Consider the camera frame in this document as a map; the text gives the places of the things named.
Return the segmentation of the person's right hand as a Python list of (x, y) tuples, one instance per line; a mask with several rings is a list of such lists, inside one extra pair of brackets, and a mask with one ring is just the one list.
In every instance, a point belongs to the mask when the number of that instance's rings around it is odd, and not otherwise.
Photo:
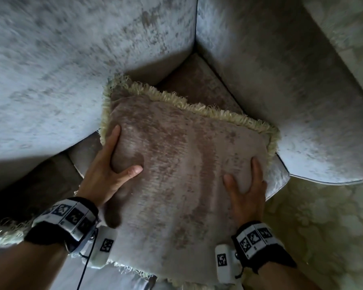
[(251, 160), (252, 183), (246, 192), (244, 203), (231, 203), (233, 219), (237, 228), (251, 221), (262, 221), (266, 202), (267, 183), (256, 157)]

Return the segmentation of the person's left hand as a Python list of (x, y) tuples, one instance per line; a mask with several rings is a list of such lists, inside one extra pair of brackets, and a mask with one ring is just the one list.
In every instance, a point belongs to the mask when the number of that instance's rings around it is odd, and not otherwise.
[(101, 207), (119, 190), (111, 187), (111, 157), (117, 146), (121, 133), (120, 125), (116, 125), (88, 168), (76, 197), (90, 200), (97, 207)]

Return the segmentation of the beige fringed throw cushion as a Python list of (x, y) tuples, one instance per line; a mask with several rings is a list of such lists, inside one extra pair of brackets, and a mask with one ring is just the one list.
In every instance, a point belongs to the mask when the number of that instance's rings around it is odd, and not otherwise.
[(143, 167), (104, 207), (104, 222), (117, 230), (108, 262), (175, 282), (219, 285), (214, 250), (230, 243), (235, 230), (222, 177), (232, 174), (247, 190), (251, 159), (266, 171), (278, 129), (124, 75), (110, 78), (103, 95), (102, 144), (121, 127), (112, 169)]

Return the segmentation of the person's right forearm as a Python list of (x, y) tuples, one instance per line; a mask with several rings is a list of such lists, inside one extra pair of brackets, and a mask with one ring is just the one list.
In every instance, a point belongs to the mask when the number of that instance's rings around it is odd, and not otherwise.
[(264, 290), (322, 290), (297, 268), (268, 262), (258, 270)]

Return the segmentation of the person's left forearm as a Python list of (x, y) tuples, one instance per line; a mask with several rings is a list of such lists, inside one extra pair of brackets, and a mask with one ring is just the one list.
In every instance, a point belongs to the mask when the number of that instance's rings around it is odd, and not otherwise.
[(0, 290), (50, 290), (67, 258), (61, 244), (10, 247), (0, 253)]

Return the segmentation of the black marker wrist band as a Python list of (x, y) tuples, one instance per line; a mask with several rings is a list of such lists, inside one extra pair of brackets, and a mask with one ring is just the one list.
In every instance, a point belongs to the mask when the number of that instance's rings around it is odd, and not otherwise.
[(237, 229), (231, 239), (242, 267), (252, 269), (255, 274), (268, 262), (297, 268), (283, 243), (265, 223), (247, 222)]
[(58, 201), (36, 217), (24, 241), (36, 245), (60, 244), (69, 254), (78, 254), (99, 221), (99, 209), (93, 202), (71, 197)]

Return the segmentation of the dark brown fringed cushion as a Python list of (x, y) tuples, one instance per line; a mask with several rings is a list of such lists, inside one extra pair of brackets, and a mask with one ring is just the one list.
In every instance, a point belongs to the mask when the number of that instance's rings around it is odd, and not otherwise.
[(74, 196), (82, 179), (68, 155), (61, 153), (0, 191), (0, 248), (23, 241), (34, 219)]

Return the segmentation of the grey velvet sofa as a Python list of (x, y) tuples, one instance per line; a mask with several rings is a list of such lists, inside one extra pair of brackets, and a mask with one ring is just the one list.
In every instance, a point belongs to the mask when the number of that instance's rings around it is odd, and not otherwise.
[(303, 0), (0, 0), (0, 191), (96, 131), (112, 74), (194, 53), (279, 128), (290, 180), (363, 182), (363, 88)]

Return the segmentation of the pale floral patterned rug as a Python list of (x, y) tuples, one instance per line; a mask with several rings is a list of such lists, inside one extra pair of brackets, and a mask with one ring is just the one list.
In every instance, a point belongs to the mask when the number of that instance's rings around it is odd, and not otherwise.
[[(363, 88), (363, 0), (303, 1)], [(293, 177), (267, 202), (264, 220), (322, 289), (363, 290), (363, 182)]]

